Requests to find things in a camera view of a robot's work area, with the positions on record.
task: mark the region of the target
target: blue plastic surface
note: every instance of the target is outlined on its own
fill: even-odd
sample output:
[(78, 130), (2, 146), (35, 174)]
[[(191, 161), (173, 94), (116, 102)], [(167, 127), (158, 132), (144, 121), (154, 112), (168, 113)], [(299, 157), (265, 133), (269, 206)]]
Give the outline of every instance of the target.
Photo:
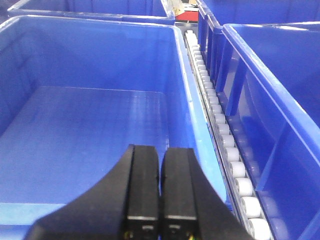
[(282, 24), (320, 20), (320, 0), (197, 0), (198, 41), (213, 83), (225, 38), (224, 24)]
[(226, 189), (180, 30), (19, 16), (0, 25), (0, 239), (89, 189), (128, 144), (194, 148)]
[(175, 23), (166, 0), (20, 0), (8, 9), (10, 17), (41, 15), (123, 22)]
[(277, 240), (320, 239), (319, 26), (222, 30), (217, 95)]

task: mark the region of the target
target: white roller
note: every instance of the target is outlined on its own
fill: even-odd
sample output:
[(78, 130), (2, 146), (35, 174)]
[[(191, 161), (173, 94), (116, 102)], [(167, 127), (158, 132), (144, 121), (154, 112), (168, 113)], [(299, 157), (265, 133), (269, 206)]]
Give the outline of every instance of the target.
[(204, 83), (211, 83), (209, 76), (202, 76), (201, 77), (202, 82)]
[(192, 50), (192, 51), (200, 51), (200, 47), (198, 47), (198, 46), (193, 46), (193, 47), (191, 48), (191, 50)]
[(200, 65), (205, 65), (205, 62), (204, 62), (202, 59), (197, 59), (197, 60), (195, 61), (195, 63), (196, 63), (198, 66), (200, 66)]
[(187, 38), (194, 38), (194, 39), (197, 38), (194, 32), (187, 32), (185, 35), (187, 36)]
[(203, 86), (205, 89), (214, 89), (214, 86), (212, 85), (212, 82), (204, 82)]
[(271, 232), (268, 222), (262, 218), (249, 219), (251, 234), (255, 240), (269, 240)]
[(193, 55), (194, 56), (201, 56), (201, 52), (200, 51), (193, 51)]
[(219, 134), (221, 134), (221, 135), (222, 134), (228, 135), (230, 133), (229, 125), (226, 123), (218, 123), (217, 128), (218, 128)]
[(198, 65), (198, 69), (200, 72), (205, 71), (207, 73), (206, 65)]
[(190, 37), (188, 42), (189, 42), (189, 45), (190, 45), (191, 48), (199, 46), (198, 45), (198, 40), (194, 39), (193, 37)]
[(216, 113), (214, 116), (214, 120), (216, 124), (224, 124), (226, 123), (226, 117), (223, 113)]
[(201, 76), (201, 77), (202, 77), (202, 76), (209, 76), (207, 70), (200, 70), (199, 73), (200, 73), (200, 76)]
[(254, 192), (254, 188), (249, 178), (239, 177), (235, 179), (240, 197), (250, 197)]
[(203, 57), (201, 55), (194, 56), (195, 60), (203, 60)]
[(213, 114), (221, 114), (222, 113), (222, 108), (220, 106), (220, 104), (212, 104), (210, 106), (211, 111)]
[(205, 90), (206, 94), (209, 96), (217, 96), (216, 90), (212, 89), (212, 88), (207, 88)]
[(242, 161), (231, 161), (229, 165), (234, 178), (244, 178), (246, 176), (246, 168)]
[(217, 96), (209, 96), (208, 99), (209, 99), (209, 103), (210, 103), (211, 105), (213, 105), (213, 104), (219, 104), (219, 99), (218, 99)]
[(220, 139), (225, 148), (230, 148), (235, 146), (235, 139), (232, 135), (223, 134), (223, 135), (220, 135)]
[(228, 162), (238, 162), (240, 160), (237, 147), (226, 147), (225, 151)]
[(261, 206), (260, 206), (258, 198), (254, 197), (254, 196), (244, 196), (241, 198), (241, 201), (242, 201), (242, 205), (243, 205), (245, 214), (249, 219), (260, 217)]

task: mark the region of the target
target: red object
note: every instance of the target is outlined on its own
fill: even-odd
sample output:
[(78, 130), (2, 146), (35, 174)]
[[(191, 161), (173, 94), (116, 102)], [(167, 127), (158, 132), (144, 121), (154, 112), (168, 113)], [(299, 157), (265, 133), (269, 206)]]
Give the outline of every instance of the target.
[(184, 13), (176, 16), (175, 19), (176, 20), (198, 22), (198, 12), (197, 11), (185, 11)]

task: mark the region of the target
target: blue plastic bin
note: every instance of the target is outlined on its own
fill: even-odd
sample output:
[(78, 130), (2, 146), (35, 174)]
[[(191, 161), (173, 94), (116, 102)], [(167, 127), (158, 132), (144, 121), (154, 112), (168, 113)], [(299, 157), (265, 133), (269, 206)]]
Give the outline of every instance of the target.
[(173, 25), (175, 14), (166, 0), (20, 0), (10, 17), (41, 15)]
[(319, 26), (222, 30), (216, 91), (276, 240), (320, 239)]
[(226, 190), (180, 30), (48, 16), (0, 25), (0, 239), (95, 184), (129, 144), (194, 148)]
[(197, 0), (198, 40), (213, 83), (216, 81), (224, 24), (282, 24), (320, 20), (320, 0)]

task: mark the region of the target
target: roller conveyor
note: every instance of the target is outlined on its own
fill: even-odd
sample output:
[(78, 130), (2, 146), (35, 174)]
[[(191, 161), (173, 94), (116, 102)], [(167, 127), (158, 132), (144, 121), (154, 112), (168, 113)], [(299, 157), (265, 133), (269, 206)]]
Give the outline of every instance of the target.
[(210, 81), (197, 36), (192, 30), (186, 31), (185, 43), (233, 213), (255, 240), (273, 240), (267, 218)]

